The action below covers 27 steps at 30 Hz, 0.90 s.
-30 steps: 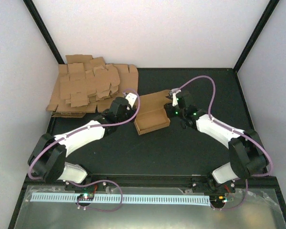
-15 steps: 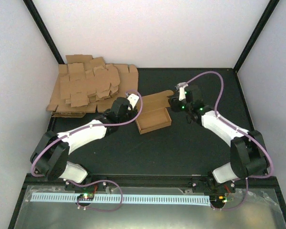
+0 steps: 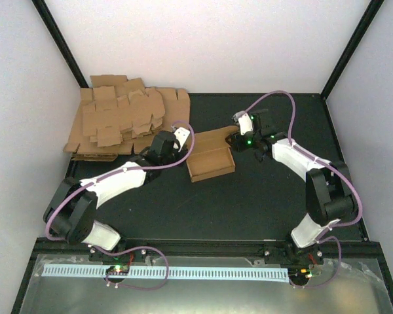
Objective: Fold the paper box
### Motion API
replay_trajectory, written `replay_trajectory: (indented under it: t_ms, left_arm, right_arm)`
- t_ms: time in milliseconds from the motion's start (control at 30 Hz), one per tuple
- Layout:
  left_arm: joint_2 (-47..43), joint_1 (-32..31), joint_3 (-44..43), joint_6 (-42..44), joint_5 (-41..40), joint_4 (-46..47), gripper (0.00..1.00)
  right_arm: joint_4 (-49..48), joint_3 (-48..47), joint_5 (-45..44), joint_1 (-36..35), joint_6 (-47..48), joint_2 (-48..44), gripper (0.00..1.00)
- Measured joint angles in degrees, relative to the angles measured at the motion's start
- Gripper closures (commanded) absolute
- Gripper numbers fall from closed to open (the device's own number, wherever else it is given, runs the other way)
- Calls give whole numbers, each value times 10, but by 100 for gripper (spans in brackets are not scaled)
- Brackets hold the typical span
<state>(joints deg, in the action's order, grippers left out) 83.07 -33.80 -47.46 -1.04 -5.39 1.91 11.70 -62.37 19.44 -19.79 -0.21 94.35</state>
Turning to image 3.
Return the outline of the brown cardboard box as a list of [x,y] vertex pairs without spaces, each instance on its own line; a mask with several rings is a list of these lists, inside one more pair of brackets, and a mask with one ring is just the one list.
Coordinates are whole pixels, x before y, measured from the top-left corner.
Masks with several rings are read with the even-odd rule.
[[192,183],[235,172],[233,155],[225,139],[236,131],[236,126],[227,126],[195,134],[193,151],[186,160]]

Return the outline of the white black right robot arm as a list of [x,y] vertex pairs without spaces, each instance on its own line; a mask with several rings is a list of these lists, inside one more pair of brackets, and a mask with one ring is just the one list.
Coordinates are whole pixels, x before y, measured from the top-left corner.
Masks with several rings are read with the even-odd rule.
[[352,191],[350,173],[343,162],[323,160],[277,132],[265,110],[237,112],[232,117],[238,131],[226,137],[229,146],[242,152],[252,148],[262,162],[269,157],[284,164],[305,182],[306,215],[291,231],[292,243],[284,248],[286,259],[301,263],[308,247],[319,241],[326,230],[359,212],[358,199]]

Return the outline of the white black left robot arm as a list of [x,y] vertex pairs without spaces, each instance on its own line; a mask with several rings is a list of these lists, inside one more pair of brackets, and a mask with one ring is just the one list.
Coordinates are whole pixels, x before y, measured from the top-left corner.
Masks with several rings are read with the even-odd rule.
[[154,181],[164,169],[187,164],[192,182],[235,171],[226,140],[234,127],[194,134],[185,128],[160,131],[151,144],[116,169],[89,179],[64,179],[43,219],[48,239],[99,247],[113,261],[122,260],[128,246],[118,231],[95,219],[96,210],[120,194]]

